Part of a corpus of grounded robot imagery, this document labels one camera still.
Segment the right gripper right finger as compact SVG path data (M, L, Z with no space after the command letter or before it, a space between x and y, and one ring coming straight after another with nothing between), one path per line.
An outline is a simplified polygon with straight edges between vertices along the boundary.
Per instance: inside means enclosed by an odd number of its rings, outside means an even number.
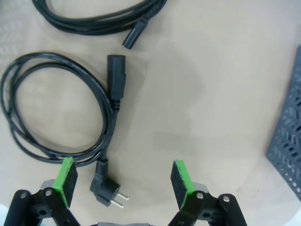
M205 185L192 181L183 160L173 162L170 179L179 208L170 226L193 226L197 220L210 226L247 225L236 197L213 197Z

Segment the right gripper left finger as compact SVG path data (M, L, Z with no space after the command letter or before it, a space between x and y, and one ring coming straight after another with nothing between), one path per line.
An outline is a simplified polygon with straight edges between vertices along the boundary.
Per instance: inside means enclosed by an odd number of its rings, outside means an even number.
M15 192L7 213L7 225L40 226L44 219L51 218L57 226L79 226L70 211L77 179L75 160L65 158L51 186L34 194L28 190Z

